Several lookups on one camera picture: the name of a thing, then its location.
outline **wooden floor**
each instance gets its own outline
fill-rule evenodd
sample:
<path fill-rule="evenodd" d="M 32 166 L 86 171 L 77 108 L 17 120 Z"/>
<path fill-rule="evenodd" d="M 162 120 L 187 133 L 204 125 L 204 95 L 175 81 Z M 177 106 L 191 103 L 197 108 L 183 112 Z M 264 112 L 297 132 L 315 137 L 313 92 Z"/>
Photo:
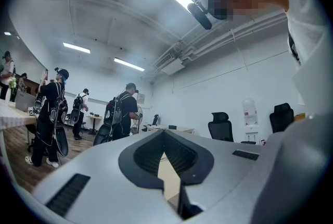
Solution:
<path fill-rule="evenodd" d="M 67 127 L 65 127 L 65 131 L 69 152 L 66 157 L 59 155 L 59 167 L 61 166 L 60 161 L 65 164 L 79 153 L 93 146 L 94 136 L 87 134 L 87 131 L 83 131 L 83 134 L 80 133 L 81 137 L 85 139 L 80 141 L 74 139 L 71 129 L 67 131 Z M 34 135 L 30 133 L 30 140 L 32 138 L 34 138 Z M 18 184 L 27 191 L 31 192 L 45 176 L 56 169 L 46 163 L 46 157 L 43 157 L 40 167 L 34 167 L 25 162 L 24 158 L 32 154 L 28 152 L 27 129 L 25 126 L 4 130 L 4 139 L 6 152 L 15 178 Z"/>

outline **desk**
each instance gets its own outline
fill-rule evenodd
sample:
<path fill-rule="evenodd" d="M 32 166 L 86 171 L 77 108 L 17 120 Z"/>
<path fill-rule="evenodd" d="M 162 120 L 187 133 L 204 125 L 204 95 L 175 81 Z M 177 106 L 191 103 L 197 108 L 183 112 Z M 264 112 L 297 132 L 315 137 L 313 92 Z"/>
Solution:
<path fill-rule="evenodd" d="M 147 126 L 148 131 L 152 131 L 152 130 L 168 130 L 168 126 L 164 126 L 164 125 L 160 125 L 160 126 Z M 194 133 L 194 129 L 192 128 L 182 128 L 182 127 L 177 127 L 176 129 L 177 131 L 183 131 L 183 132 L 187 132 L 190 134 Z"/>
<path fill-rule="evenodd" d="M 94 119 L 94 122 L 93 122 L 93 129 L 92 129 L 92 131 L 90 131 L 88 134 L 96 135 L 95 121 L 96 121 L 96 119 L 103 119 L 103 117 L 95 117 L 95 116 L 89 115 L 89 116 L 87 116 L 87 118 L 92 118 L 92 119 Z"/>
<path fill-rule="evenodd" d="M 0 99 L 0 161 L 1 164 L 3 164 L 6 168 L 12 182 L 16 182 L 16 180 L 11 170 L 8 156 L 6 153 L 3 130 L 35 123 L 35 116 L 29 116 L 28 113 L 16 109 L 15 103 L 13 102 L 9 102 L 9 104 L 6 105 L 5 100 Z"/>

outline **white shirt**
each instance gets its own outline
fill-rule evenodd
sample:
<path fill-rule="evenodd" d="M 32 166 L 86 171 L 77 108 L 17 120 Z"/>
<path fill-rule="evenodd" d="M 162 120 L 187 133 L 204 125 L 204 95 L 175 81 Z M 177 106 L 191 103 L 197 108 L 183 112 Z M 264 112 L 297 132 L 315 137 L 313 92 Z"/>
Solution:
<path fill-rule="evenodd" d="M 304 65 L 322 39 L 331 36 L 332 27 L 319 0 L 289 0 L 286 15 L 300 63 Z"/>
<path fill-rule="evenodd" d="M 1 75 L 13 73 L 13 71 L 14 71 L 14 61 L 5 62 L 4 70 L 1 72 Z M 9 85 L 9 82 L 10 82 L 10 77 L 7 79 L 1 79 L 1 83 L 4 85 Z"/>
<path fill-rule="evenodd" d="M 83 105 L 87 105 L 87 102 L 88 102 L 88 95 L 86 95 L 85 93 L 80 93 L 78 94 L 80 97 L 82 97 L 82 100 L 83 100 Z M 82 113 L 86 113 L 86 110 L 84 107 L 82 107 L 82 109 L 80 110 Z"/>

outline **black pants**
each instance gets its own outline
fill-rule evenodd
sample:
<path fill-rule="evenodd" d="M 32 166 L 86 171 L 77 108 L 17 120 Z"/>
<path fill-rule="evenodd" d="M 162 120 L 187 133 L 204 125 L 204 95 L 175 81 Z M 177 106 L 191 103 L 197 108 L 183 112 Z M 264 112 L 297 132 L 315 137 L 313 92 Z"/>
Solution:
<path fill-rule="evenodd" d="M 0 99 L 5 100 L 9 86 L 3 84 L 2 82 L 0 82 L 0 86 L 2 87 L 1 94 L 0 94 Z"/>
<path fill-rule="evenodd" d="M 74 124 L 74 128 L 73 128 L 74 137 L 77 137 L 77 138 L 80 137 L 80 130 L 81 130 L 82 122 L 83 122 L 83 117 L 84 117 L 84 113 L 82 113 L 80 111 L 79 119 L 78 119 L 77 123 Z"/>
<path fill-rule="evenodd" d="M 50 162 L 58 162 L 57 156 L 57 143 L 53 140 L 52 145 L 48 146 L 41 141 L 37 136 L 35 137 L 35 143 L 33 145 L 33 152 L 31 156 L 31 161 L 36 167 L 39 167 L 42 164 L 43 155 L 45 148 L 48 151 L 48 160 Z"/>
<path fill-rule="evenodd" d="M 112 140 L 115 141 L 130 136 L 130 134 L 123 134 L 123 130 L 121 124 L 117 124 L 113 130 Z"/>

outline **headphones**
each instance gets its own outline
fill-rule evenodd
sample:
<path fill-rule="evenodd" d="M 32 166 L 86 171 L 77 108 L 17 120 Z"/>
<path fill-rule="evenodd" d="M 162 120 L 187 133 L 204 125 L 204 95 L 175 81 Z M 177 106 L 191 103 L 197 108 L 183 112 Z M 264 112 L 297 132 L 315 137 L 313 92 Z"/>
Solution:
<path fill-rule="evenodd" d="M 187 6 L 187 9 L 206 30 L 212 28 L 212 23 L 206 16 L 208 13 L 218 20 L 224 20 L 227 18 L 227 9 L 214 8 L 214 1 L 211 3 L 208 1 L 208 8 L 206 9 L 201 1 L 194 0 L 194 3 L 190 3 Z"/>

